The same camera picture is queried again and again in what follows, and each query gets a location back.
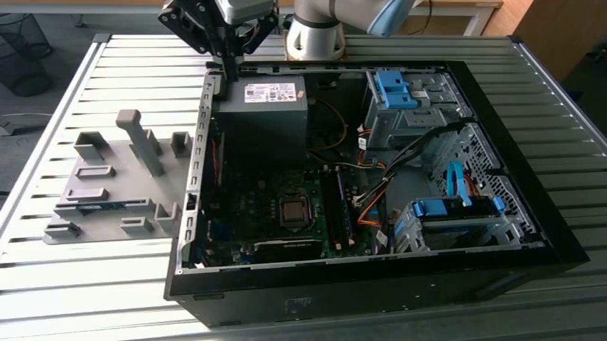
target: blue latch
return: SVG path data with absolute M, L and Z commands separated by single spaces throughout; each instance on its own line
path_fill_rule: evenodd
M 422 200 L 418 203 L 421 204 L 425 217 L 446 215 L 446 207 L 444 206 L 442 200 Z
M 457 185 L 457 193 L 454 193 L 453 187 L 453 173 L 454 173 L 454 183 Z M 470 206 L 472 201 L 466 196 L 466 188 L 464 182 L 464 167 L 457 161 L 448 163 L 446 167 L 446 195 L 458 195 L 464 201 L 464 206 Z
M 505 212 L 505 204 L 504 201 L 501 200 L 501 197 L 493 197 L 493 205 L 498 213 Z
M 400 221 L 398 226 L 396 227 L 394 230 L 394 236 L 398 235 L 401 228 L 405 226 L 405 222 Z
M 408 82 L 401 77 L 398 71 L 377 71 L 377 88 L 385 99 L 386 109 L 413 109 L 417 101 L 410 98 L 408 93 Z
M 413 213 L 416 217 L 424 216 L 424 211 L 421 210 L 421 206 L 417 203 L 413 204 Z

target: wastebasket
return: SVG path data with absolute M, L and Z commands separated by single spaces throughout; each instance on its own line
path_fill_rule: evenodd
M 50 78 L 40 62 L 26 58 L 26 49 L 24 36 L 0 34 L 0 83 L 20 97 L 41 94 L 50 87 Z
M 40 59 L 53 52 L 36 18 L 28 13 L 0 13 L 0 36 L 10 45 L 21 44 L 24 39 L 26 48 L 16 46 L 14 49 L 26 58 Z

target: aluminum table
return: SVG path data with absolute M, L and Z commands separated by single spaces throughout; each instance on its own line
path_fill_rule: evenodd
M 282 58 L 268 38 L 249 60 Z M 470 305 L 209 330 L 162 300 L 169 239 L 48 246 L 77 133 L 125 139 L 137 108 L 156 138 L 193 133 L 200 56 L 173 36 L 97 36 L 0 213 L 0 339 L 604 340 L 607 143 L 526 48 L 505 38 L 348 37 L 352 60 L 464 60 L 590 262 Z

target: orange wire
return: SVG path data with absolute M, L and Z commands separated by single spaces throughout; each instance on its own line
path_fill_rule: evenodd
M 345 119 L 342 119 L 342 116 L 341 116 L 340 112 L 337 111 L 337 109 L 334 109 L 334 107 L 328 102 L 322 101 L 321 99 L 317 99 L 316 102 L 320 102 L 329 107 L 330 111 L 340 118 L 341 126 L 342 126 L 341 138 L 336 143 L 333 143 L 328 146 L 324 146 L 324 147 L 309 148 L 310 151 L 326 151 L 326 150 L 337 147 L 341 144 L 342 140 L 345 140 L 345 135 L 348 134 L 348 126 L 345 124 Z
M 370 225 L 370 226 L 374 226 L 374 227 L 381 227 L 378 222 L 376 222 L 374 220 L 360 220 L 358 224 L 360 225 Z
M 473 195 L 473 190 L 472 190 L 472 187 L 470 187 L 470 182 L 469 180 L 464 177 L 464 183 L 465 183 L 465 190 L 468 192 L 469 195 Z
M 468 187 L 468 190 L 470 191 L 470 194 L 474 195 L 474 196 L 478 196 L 480 192 L 478 192 L 478 190 L 476 188 L 476 185 L 473 184 L 470 176 L 469 175 L 464 175 L 464 179 L 465 179 L 466 187 Z
M 376 194 L 376 197 L 372 199 L 372 202 L 369 203 L 369 205 L 366 206 L 366 208 L 364 209 L 360 217 L 358 217 L 358 220 L 357 220 L 357 223 L 360 224 L 361 221 L 364 221 L 364 216 L 366 215 L 366 213 L 369 212 L 370 210 L 370 207 L 376 204 L 377 200 L 380 199 L 381 195 L 385 193 L 385 188 L 381 190 L 381 192 L 378 192 Z
M 358 153 L 358 165 L 361 166 L 372 166 L 372 163 L 365 163 L 364 160 L 362 160 L 362 153 L 364 153 L 364 150 L 360 149 L 360 153 Z M 377 162 L 377 165 L 376 165 L 378 168 L 382 168 L 385 169 L 385 165 L 381 163 L 381 162 Z

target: floor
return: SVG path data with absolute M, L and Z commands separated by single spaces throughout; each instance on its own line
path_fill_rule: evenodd
M 169 31 L 158 24 L 156 16 L 146 14 L 85 15 L 86 27 L 74 28 L 66 14 L 37 14 L 37 22 L 54 52 L 42 65 L 53 80 L 53 86 L 44 94 L 22 98 L 16 97 L 0 85 L 0 115 L 17 113 L 52 114 L 64 96 L 70 78 L 76 72 L 90 41 L 97 33 L 118 34 L 166 34 Z M 0 137 L 0 192 L 9 191 L 29 154 L 40 139 L 48 117 L 25 115 L 10 117 L 14 125 L 12 136 Z M 0 207 L 5 196 L 0 195 Z
M 64 95 L 80 60 L 97 33 L 166 34 L 169 31 L 156 21 L 156 16 L 138 15 L 85 15 L 86 27 L 74 28 L 66 14 L 36 15 L 37 22 L 54 48 L 54 53 L 42 60 L 52 77 L 53 87 L 44 94 L 20 98 L 0 87 L 0 115 L 52 114 Z M 565 89 L 580 94 L 578 106 L 602 132 L 607 132 L 607 115 L 602 114 L 601 96 L 607 91 L 607 62 L 596 64 L 584 60 L 562 83 Z M 0 137 L 0 192 L 9 191 L 28 160 L 44 130 L 48 117 L 25 115 L 10 117 L 16 126 L 13 136 Z M 0 195 L 0 207 L 5 197 Z

